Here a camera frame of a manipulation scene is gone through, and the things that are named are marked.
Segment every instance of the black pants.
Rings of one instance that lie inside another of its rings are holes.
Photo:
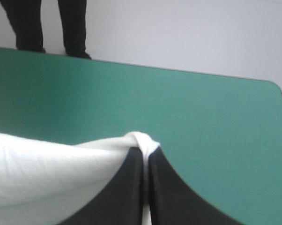
[[[43,51],[41,29],[41,0],[0,0],[16,34],[20,50]],[[86,50],[87,0],[58,0],[63,26],[64,47],[68,55]]]

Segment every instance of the black object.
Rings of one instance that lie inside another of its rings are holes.
[[[59,225],[140,225],[142,179],[142,153],[139,148],[130,148],[124,163],[108,185]]]
[[[43,52],[41,0],[0,0],[16,34],[19,50]],[[58,0],[63,26],[64,47],[68,55],[86,50],[87,0]]]
[[[190,189],[173,170],[161,148],[149,156],[148,163],[153,225],[242,225]]]

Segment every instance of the black curved panel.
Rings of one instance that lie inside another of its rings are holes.
[[[108,185],[86,206],[59,225],[140,225],[143,158],[139,148],[128,155]]]
[[[149,204],[153,225],[242,225],[190,189],[161,148],[149,157]]]

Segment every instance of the person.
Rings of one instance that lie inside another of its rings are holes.
[[[0,0],[16,35],[19,50],[45,52],[41,28],[41,0]],[[87,0],[58,0],[67,55],[91,59],[85,52]]]

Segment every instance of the white fabric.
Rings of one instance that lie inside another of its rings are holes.
[[[55,225],[103,189],[130,147],[141,149],[147,168],[158,146],[140,132],[76,146],[0,134],[0,225]]]

